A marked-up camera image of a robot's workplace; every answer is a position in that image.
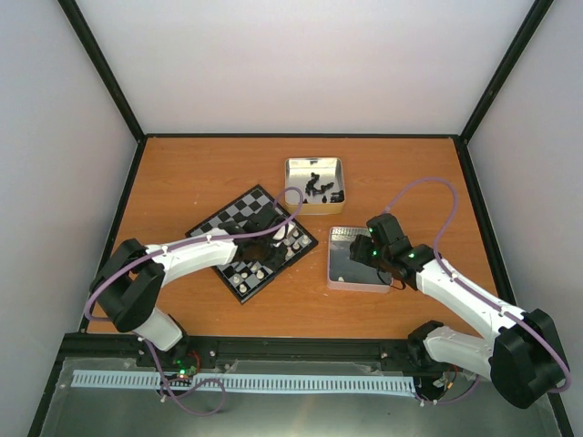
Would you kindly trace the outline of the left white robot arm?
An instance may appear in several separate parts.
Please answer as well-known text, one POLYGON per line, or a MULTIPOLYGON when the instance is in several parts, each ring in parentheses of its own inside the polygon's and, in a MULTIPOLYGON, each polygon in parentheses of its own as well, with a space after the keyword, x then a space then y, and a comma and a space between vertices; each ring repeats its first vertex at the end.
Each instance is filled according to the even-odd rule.
POLYGON ((169 366, 183 364, 189 343, 179 324, 157 308, 159 293, 170 282, 199 270, 240 260, 273 261, 295 228, 291 218, 279 215, 266 225, 252 221, 247 225, 227 222, 200 236, 162 245, 124 242, 96 275, 85 317, 110 321, 119 332, 136 334, 153 344, 169 366))

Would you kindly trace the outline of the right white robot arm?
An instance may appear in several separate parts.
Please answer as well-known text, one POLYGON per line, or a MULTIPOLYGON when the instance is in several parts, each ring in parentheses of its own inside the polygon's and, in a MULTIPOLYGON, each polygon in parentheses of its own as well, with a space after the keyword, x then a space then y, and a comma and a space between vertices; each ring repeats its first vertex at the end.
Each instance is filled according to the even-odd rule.
POLYGON ((351 260, 439 301, 476 331, 471 336, 427 322, 412 340, 418 365, 443 362, 470 371, 520 409, 569 388, 568 362, 547 313, 501 300, 458 273, 436 249, 413 246, 391 214, 371 218, 367 227, 350 245, 351 260))

